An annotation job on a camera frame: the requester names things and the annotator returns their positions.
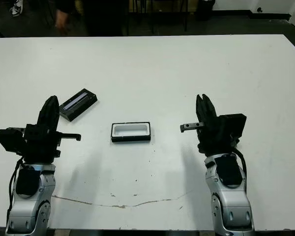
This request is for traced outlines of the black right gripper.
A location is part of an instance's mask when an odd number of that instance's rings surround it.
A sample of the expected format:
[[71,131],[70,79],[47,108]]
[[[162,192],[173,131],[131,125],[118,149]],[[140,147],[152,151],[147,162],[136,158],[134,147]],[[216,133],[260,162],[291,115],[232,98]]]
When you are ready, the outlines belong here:
[[238,117],[217,117],[214,105],[205,94],[202,98],[199,94],[196,96],[196,115],[198,122],[182,124],[180,131],[197,131],[199,152],[205,156],[232,152],[238,144]]

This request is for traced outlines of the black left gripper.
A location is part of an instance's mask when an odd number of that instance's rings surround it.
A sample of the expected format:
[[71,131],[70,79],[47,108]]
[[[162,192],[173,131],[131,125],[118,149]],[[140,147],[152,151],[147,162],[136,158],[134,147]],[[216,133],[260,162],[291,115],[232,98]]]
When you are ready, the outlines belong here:
[[23,154],[26,163],[51,164],[60,157],[62,139],[81,140],[80,134],[62,133],[57,131],[59,122],[59,101],[57,96],[50,96],[41,108],[37,124],[27,124],[24,133],[26,140]]

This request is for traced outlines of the bare person's hand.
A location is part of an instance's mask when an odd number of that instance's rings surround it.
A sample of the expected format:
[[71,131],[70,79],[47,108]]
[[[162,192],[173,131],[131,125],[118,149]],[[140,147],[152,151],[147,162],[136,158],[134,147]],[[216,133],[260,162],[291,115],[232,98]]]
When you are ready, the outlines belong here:
[[63,12],[61,10],[56,11],[56,23],[55,26],[60,32],[60,34],[66,35],[67,34],[67,20],[68,20],[69,14],[66,12]]

